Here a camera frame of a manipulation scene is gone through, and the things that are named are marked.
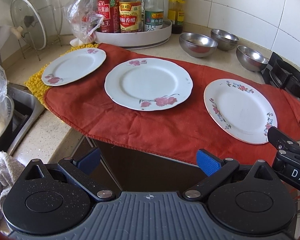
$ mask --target oval plate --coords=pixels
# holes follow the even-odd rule
[[[218,79],[204,90],[213,120],[228,134],[250,144],[268,142],[268,129],[278,126],[269,101],[255,88],[234,79]]]
[[[102,49],[78,49],[52,61],[42,74],[48,86],[62,86],[85,77],[106,60]]]
[[[184,102],[193,82],[179,65],[159,58],[136,58],[117,65],[105,90],[117,104],[139,111],[165,110]]]

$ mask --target glass bottle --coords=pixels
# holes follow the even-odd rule
[[[155,31],[163,25],[163,0],[145,0],[144,31]]]
[[[120,32],[119,0],[98,0],[98,13],[105,17],[99,32]]]
[[[172,33],[174,34],[182,33],[185,2],[186,0],[169,0],[168,19],[172,21]]]
[[[122,33],[142,31],[141,0],[119,0]]]

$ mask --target countertop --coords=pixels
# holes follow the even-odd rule
[[[163,45],[149,49],[138,49],[135,52],[208,65],[237,74],[257,83],[264,83],[260,73],[250,72],[240,65],[235,49],[228,52],[217,49],[209,57],[194,58],[181,49],[178,37],[179,35],[172,34],[168,42]],[[258,50],[265,57],[269,58],[271,55],[269,50],[251,42],[242,40],[240,43]],[[65,53],[70,47],[70,45],[62,47],[59,44],[51,45],[40,52],[41,61],[38,60],[33,50],[28,51],[26,59],[22,58],[13,65],[5,67],[8,80],[12,83],[24,85],[24,82],[32,74]],[[57,162],[61,158],[71,155],[81,138],[82,134],[62,122],[50,111],[45,110],[25,136],[13,156],[24,165],[27,165],[33,158],[40,158],[43,163]]]

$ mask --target round white tray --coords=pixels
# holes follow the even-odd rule
[[[171,36],[172,22],[163,21],[162,29],[139,33],[97,33],[97,43],[108,43],[129,49],[142,49],[163,44]]]

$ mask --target yellow mat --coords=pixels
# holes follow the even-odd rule
[[[83,46],[78,46],[78,47],[72,47],[70,50],[68,50],[65,54],[71,52],[71,51],[75,51],[77,49],[84,49],[84,48],[97,48],[99,46],[99,44],[88,44],[88,45],[83,45]],[[41,76],[43,71],[45,70],[45,68],[49,65],[45,65],[43,66],[37,73],[33,74],[26,82],[25,85],[27,86],[27,88],[31,91],[31,93],[38,98],[38,100],[40,101],[41,104],[44,105],[44,101],[43,101],[43,96],[45,94],[45,92],[52,88],[51,86],[47,86],[45,85],[42,80],[41,80]]]

